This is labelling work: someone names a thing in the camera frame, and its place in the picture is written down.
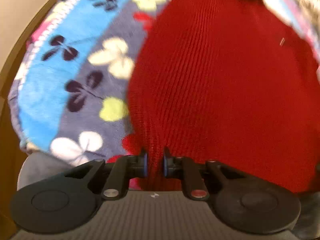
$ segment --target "metal rivet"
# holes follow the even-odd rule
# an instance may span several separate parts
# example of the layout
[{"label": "metal rivet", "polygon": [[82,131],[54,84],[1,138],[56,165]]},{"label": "metal rivet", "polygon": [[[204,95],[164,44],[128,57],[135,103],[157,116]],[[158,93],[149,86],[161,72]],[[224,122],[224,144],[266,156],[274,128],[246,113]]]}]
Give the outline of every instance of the metal rivet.
[{"label": "metal rivet", "polygon": [[195,189],[191,191],[191,196],[195,198],[203,198],[207,195],[207,192],[202,189]]},{"label": "metal rivet", "polygon": [[280,41],[280,46],[282,46],[285,42],[285,38],[282,38],[281,41]]},{"label": "metal rivet", "polygon": [[114,188],[110,188],[110,189],[106,189],[103,194],[106,196],[106,197],[116,197],[119,195],[119,191],[117,191],[116,189]]}]

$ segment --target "white butterfly pattern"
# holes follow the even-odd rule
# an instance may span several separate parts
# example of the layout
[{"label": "white butterfly pattern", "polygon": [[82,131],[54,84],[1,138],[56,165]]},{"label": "white butterfly pattern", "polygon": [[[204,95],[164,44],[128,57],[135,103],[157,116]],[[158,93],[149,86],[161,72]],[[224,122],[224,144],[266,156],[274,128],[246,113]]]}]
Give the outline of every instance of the white butterfly pattern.
[{"label": "white butterfly pattern", "polygon": [[102,137],[96,132],[84,131],[79,136],[79,144],[66,138],[58,137],[50,145],[51,153],[57,158],[73,166],[79,166],[90,161],[85,151],[96,152],[102,147]]},{"label": "white butterfly pattern", "polygon": [[92,53],[88,61],[92,65],[107,65],[108,71],[116,78],[130,79],[134,69],[132,58],[127,57],[128,44],[124,39],[113,37],[103,42],[104,49]]}]

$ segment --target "dark blue butterfly pattern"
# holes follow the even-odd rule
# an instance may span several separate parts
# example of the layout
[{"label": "dark blue butterfly pattern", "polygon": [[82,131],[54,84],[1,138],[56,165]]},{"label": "dark blue butterfly pattern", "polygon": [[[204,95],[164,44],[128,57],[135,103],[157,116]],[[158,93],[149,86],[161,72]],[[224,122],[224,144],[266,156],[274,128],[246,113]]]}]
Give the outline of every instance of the dark blue butterfly pattern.
[{"label": "dark blue butterfly pattern", "polygon": [[112,11],[117,8],[116,0],[105,0],[102,2],[96,2],[93,4],[94,7],[103,7],[106,12]]},{"label": "dark blue butterfly pattern", "polygon": [[50,49],[42,55],[42,61],[48,60],[60,50],[62,50],[62,56],[65,61],[73,60],[78,56],[78,51],[70,45],[66,44],[65,38],[61,35],[52,37],[49,44],[53,46],[53,49]]},{"label": "dark blue butterfly pattern", "polygon": [[84,106],[86,98],[90,95],[103,99],[94,93],[94,90],[101,83],[102,79],[103,74],[101,71],[92,71],[89,75],[87,75],[85,84],[81,84],[75,80],[70,80],[68,83],[66,83],[66,91],[72,93],[67,103],[68,110],[70,112],[80,111]]}]

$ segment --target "black circular base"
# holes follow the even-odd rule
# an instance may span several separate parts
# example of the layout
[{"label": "black circular base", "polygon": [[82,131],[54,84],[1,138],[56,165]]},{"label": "black circular base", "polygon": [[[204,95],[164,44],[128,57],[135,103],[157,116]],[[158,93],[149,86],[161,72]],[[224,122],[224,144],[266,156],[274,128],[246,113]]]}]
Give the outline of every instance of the black circular base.
[{"label": "black circular base", "polygon": [[66,177],[26,186],[11,202],[14,221],[27,231],[41,234],[76,228],[96,209],[95,195],[79,179]]},{"label": "black circular base", "polygon": [[300,202],[290,191],[262,180],[230,180],[214,202],[229,226],[254,234],[276,233],[295,225]]}]

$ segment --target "red knit fabric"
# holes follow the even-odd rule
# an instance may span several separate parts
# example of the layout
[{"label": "red knit fabric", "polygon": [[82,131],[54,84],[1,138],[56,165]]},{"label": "red knit fabric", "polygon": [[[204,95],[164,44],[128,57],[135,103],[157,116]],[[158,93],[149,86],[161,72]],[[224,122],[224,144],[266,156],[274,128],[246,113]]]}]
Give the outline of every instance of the red knit fabric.
[{"label": "red knit fabric", "polygon": [[172,0],[128,88],[132,124],[149,152],[143,188],[179,188],[162,177],[168,146],[294,192],[320,190],[316,69],[310,46],[261,0]]}]

